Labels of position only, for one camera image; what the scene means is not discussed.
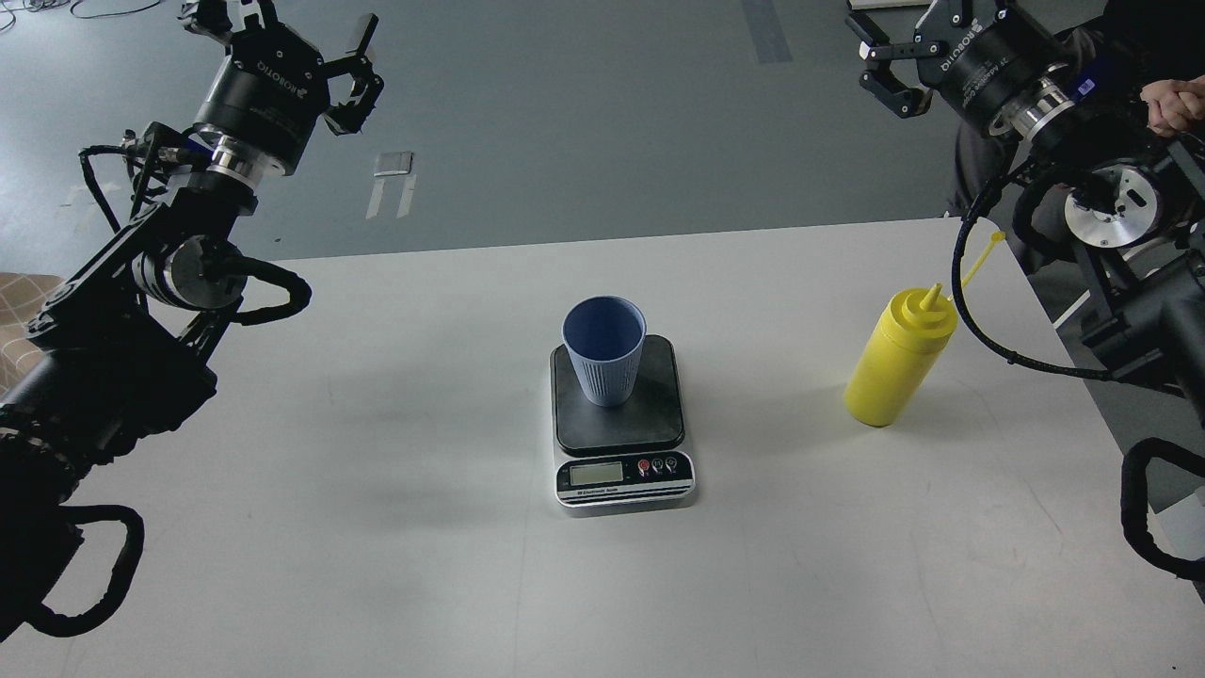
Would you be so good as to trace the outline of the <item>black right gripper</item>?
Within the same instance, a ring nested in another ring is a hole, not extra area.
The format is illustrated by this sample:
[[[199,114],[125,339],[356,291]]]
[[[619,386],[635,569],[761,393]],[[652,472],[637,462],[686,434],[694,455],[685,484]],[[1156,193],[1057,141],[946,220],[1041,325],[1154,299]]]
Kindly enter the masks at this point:
[[[860,86],[899,119],[925,114],[931,89],[976,132],[988,132],[1006,104],[1054,67],[1068,66],[1063,45],[1016,1],[933,1],[918,19],[921,42],[890,42],[866,11],[851,8],[846,26],[860,39]],[[945,47],[933,57],[925,43]],[[918,60],[928,89],[904,86],[892,71]]]

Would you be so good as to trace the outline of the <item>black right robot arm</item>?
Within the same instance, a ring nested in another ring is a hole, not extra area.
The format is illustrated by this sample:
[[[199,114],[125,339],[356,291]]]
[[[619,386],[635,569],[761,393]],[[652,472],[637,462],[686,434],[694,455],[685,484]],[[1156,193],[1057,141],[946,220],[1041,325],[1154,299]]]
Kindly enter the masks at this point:
[[[862,41],[860,84],[900,119],[941,96],[972,132],[1016,140],[1030,154],[1003,163],[962,218],[952,303],[1004,360],[1082,381],[1131,383],[1187,399],[1203,413],[1203,138],[1162,138],[1110,96],[1138,43],[1116,43],[1103,69],[1072,79],[1071,52],[1016,1],[934,1],[904,42],[850,4]],[[1004,187],[1021,187],[1012,232],[1084,276],[1082,344],[1099,369],[1042,362],[991,340],[970,314],[962,261],[978,218]]]

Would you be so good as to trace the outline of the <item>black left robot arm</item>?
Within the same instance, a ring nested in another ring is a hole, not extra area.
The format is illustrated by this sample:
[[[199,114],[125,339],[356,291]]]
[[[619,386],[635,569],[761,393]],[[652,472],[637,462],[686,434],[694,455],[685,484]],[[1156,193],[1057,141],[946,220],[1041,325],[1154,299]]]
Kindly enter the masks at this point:
[[[181,428],[214,396],[208,360],[231,325],[301,313],[301,276],[230,241],[268,176],[289,176],[323,120],[362,131],[383,92],[362,17],[328,59],[271,1],[192,1],[189,33],[224,58],[195,120],[158,120],[80,152],[114,235],[27,322],[41,361],[2,395],[2,636],[29,626],[77,637],[108,621],[133,586],[145,523],[120,505],[70,505],[98,466]]]

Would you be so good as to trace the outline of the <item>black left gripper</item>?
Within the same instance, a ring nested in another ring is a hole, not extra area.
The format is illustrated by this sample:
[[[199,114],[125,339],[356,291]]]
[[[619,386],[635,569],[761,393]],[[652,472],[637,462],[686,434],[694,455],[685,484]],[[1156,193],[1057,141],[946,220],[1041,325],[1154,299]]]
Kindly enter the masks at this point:
[[[328,108],[319,51],[292,26],[277,26],[272,1],[184,1],[178,22],[186,33],[233,40],[194,123],[253,146],[283,176],[296,172],[321,113],[334,135],[362,132],[384,90],[369,53],[376,13],[362,14],[348,51],[322,66],[328,81],[349,77],[348,98]]]

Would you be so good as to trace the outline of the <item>person's clasped hands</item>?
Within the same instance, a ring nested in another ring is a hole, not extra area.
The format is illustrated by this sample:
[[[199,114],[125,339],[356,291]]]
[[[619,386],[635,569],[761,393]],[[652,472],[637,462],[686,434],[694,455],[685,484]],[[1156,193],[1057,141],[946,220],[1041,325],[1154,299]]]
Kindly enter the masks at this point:
[[[1204,123],[1204,76],[1159,79],[1144,86],[1140,100],[1148,108],[1148,129],[1159,137],[1193,132]]]

